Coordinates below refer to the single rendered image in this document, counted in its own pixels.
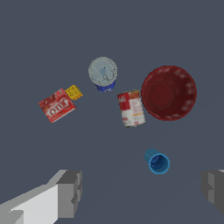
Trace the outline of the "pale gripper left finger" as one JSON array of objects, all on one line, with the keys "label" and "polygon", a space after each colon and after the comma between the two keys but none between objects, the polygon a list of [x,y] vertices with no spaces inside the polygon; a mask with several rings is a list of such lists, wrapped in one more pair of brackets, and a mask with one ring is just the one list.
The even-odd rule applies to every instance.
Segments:
[{"label": "pale gripper left finger", "polygon": [[0,205],[0,224],[54,224],[73,218],[82,195],[82,171],[59,170],[45,185]]}]

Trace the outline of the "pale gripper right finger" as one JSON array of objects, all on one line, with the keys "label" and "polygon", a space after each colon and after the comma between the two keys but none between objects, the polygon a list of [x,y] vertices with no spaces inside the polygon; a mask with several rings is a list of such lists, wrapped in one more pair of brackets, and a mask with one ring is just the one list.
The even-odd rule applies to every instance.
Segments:
[{"label": "pale gripper right finger", "polygon": [[224,170],[202,171],[200,178],[203,196],[224,214]]}]

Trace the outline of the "blue cup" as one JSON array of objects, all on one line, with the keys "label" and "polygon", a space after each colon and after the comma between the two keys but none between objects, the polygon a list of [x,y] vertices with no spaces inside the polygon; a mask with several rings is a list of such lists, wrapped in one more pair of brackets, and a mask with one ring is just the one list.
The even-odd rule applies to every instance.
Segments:
[{"label": "blue cup", "polygon": [[148,149],[144,154],[144,159],[154,174],[165,174],[170,168],[169,158],[156,149]]}]

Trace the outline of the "red gelatin box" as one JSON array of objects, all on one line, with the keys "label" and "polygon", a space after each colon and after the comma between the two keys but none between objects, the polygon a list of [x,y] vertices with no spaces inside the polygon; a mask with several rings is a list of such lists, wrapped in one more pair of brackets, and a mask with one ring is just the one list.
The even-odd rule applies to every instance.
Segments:
[{"label": "red gelatin box", "polygon": [[45,98],[38,105],[44,111],[50,123],[55,123],[76,109],[74,103],[63,88]]}]

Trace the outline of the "red bowl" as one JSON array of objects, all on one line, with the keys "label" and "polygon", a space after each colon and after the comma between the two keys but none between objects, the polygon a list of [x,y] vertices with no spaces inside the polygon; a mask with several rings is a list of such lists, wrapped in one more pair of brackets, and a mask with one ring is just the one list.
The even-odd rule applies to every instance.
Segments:
[{"label": "red bowl", "polygon": [[145,78],[141,96],[147,112],[160,121],[177,121],[193,108],[197,88],[193,77],[179,66],[161,66]]}]

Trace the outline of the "small yellow box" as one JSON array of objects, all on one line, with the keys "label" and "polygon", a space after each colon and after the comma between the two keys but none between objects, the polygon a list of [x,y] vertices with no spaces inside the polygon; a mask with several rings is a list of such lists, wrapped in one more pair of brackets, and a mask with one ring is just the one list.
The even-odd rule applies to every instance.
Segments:
[{"label": "small yellow box", "polygon": [[79,88],[75,85],[72,85],[68,89],[66,89],[67,95],[70,97],[71,100],[76,101],[77,99],[82,97],[82,93]]}]

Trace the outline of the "red white soup can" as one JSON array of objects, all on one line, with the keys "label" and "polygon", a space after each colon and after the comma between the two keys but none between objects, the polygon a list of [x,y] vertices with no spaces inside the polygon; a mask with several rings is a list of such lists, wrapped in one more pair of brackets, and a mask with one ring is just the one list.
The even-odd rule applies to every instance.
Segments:
[{"label": "red white soup can", "polygon": [[141,97],[138,89],[120,93],[118,96],[122,122],[126,128],[145,124]]}]

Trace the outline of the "blue can with grey lid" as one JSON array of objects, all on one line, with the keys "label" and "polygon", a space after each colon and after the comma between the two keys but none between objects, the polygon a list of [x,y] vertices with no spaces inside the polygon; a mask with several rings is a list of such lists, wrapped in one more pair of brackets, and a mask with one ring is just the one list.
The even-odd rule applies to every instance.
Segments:
[{"label": "blue can with grey lid", "polygon": [[110,92],[117,79],[117,65],[107,57],[99,57],[91,62],[88,68],[90,80],[100,92]]}]

